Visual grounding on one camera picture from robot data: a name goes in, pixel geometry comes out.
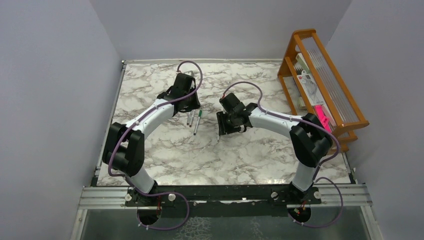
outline pink object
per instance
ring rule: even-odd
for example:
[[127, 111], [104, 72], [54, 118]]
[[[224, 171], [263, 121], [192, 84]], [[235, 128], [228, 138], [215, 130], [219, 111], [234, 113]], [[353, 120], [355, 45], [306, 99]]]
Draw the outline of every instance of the pink object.
[[326, 116], [326, 114], [323, 111], [323, 107], [321, 105], [314, 106], [316, 116], [318, 117], [321, 124], [324, 126], [325, 130], [329, 131], [331, 133], [331, 128], [329, 125], [329, 118]]

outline wooden rack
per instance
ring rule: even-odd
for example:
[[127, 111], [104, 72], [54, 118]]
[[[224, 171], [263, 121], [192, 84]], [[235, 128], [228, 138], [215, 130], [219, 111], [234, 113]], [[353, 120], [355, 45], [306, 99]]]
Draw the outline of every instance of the wooden rack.
[[339, 140], [342, 152], [346, 152], [349, 150], [347, 143], [358, 139], [354, 130], [368, 126], [369, 122], [365, 119], [346, 87], [315, 29], [302, 29], [293, 32], [278, 71], [278, 79], [293, 115], [297, 115], [297, 110], [285, 83], [287, 77], [293, 78], [307, 111], [315, 113], [297, 77], [298, 72], [295, 69], [295, 64], [297, 63], [296, 56], [299, 53], [302, 53], [310, 74], [312, 74], [335, 122], [335, 125], [331, 126], [332, 134]]

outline white marble surface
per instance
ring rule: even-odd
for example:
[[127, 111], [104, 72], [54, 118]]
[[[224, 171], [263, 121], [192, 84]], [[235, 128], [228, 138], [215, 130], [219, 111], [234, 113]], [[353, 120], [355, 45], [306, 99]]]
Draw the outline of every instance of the white marble surface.
[[[157, 95], [173, 84], [177, 63], [129, 64], [126, 67], [113, 122], [125, 123], [148, 108]], [[160, 185], [234, 185], [286, 184], [294, 177], [298, 161], [291, 141], [274, 132], [249, 128], [245, 133], [221, 136], [218, 141], [216, 112], [218, 100], [232, 83], [251, 81], [258, 84], [264, 97], [261, 104], [270, 110], [290, 113], [283, 89], [277, 79], [278, 62], [201, 63], [203, 83], [198, 91], [203, 115], [196, 136], [186, 125], [187, 113], [178, 113], [160, 125], [145, 142], [144, 167]], [[199, 72], [192, 64], [183, 72]], [[256, 103], [258, 91], [250, 85], [232, 88], [247, 105]], [[349, 183], [341, 155], [327, 162], [318, 176], [336, 183]], [[110, 177], [102, 164], [98, 186], [126, 186], [121, 177]]]

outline wall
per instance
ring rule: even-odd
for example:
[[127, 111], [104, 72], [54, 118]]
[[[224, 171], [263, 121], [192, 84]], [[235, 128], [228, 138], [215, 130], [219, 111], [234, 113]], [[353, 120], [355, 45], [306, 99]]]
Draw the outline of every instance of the wall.
[[370, 125], [348, 159], [384, 239], [423, 239], [424, 2], [353, 0], [327, 50]]
[[294, 30], [332, 36], [351, 0], [90, 0], [125, 60], [282, 59]]
[[121, 61], [87, 0], [2, 0], [0, 33], [0, 239], [68, 239]]

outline wooden frame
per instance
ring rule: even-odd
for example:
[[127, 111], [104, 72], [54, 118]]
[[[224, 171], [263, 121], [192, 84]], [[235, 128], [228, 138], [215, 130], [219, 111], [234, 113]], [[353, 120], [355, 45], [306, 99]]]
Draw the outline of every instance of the wooden frame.
[[[341, 92], [339, 94], [344, 94], [347, 101], [350, 104], [351, 109], [356, 114], [356, 117], [358, 121], [355, 122], [345, 122], [342, 120], [341, 114], [336, 108], [335, 103], [330, 97], [329, 91], [327, 90], [325, 84], [323, 83], [320, 74], [318, 73], [317, 69], [314, 67], [314, 64], [311, 60], [311, 57], [309, 56], [309, 53], [307, 49], [305, 48], [302, 40], [306, 38], [312, 38], [314, 42], [316, 43], [316, 46], [318, 47], [319, 51], [321, 52], [325, 62], [328, 64], [329, 69], [331, 70], [331, 73], [334, 75], [334, 78], [337, 80]], [[346, 152], [349, 148], [347, 147], [347, 143], [353, 142], [358, 139], [358, 137], [355, 135], [354, 130], [364, 128], [369, 125], [369, 122], [365, 119], [364, 115], [362, 114], [361, 110], [359, 109], [357, 103], [355, 102], [354, 98], [352, 97], [350, 91], [348, 90], [348, 87], [346, 86], [345, 82], [343, 81], [340, 73], [337, 71], [336, 66], [334, 65], [333, 61], [331, 60], [330, 56], [328, 55], [323, 43], [321, 42], [320, 38], [317, 35], [317, 31], [315, 29], [303, 29], [303, 30], [296, 30], [293, 32], [290, 38], [290, 42], [288, 43], [287, 50], [285, 51], [284, 58], [282, 60], [281, 66], [278, 70], [278, 79], [281, 83], [281, 86], [284, 90], [284, 94], [286, 95], [288, 104], [291, 109], [291, 113], [293, 115], [297, 115], [297, 111], [295, 108], [295, 105], [293, 103], [293, 100], [291, 99], [289, 95], [289, 91], [287, 89], [286, 83], [284, 82], [284, 77], [293, 77], [294, 82], [300, 92], [300, 96], [302, 97], [306, 109], [309, 113], [315, 113], [313, 106], [308, 100], [308, 97], [302, 88], [298, 78], [297, 73], [294, 68], [294, 65], [296, 64], [296, 56], [302, 53], [303, 58], [310, 70], [310, 73], [312, 74], [313, 78], [315, 79], [316, 85], [319, 88], [319, 91], [321, 92], [322, 97], [325, 100], [325, 103], [331, 113], [332, 118], [334, 119], [335, 125], [333, 130], [333, 135], [339, 140], [342, 151]]]

